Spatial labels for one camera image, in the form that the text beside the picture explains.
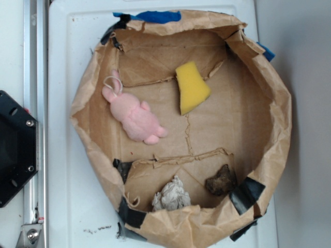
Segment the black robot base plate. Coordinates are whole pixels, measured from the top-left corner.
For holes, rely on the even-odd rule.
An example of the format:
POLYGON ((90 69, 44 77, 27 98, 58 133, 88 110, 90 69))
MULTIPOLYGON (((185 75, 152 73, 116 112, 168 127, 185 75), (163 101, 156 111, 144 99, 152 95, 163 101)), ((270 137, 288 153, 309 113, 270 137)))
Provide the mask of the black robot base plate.
POLYGON ((38 121, 1 90, 1 208, 37 172, 38 121))

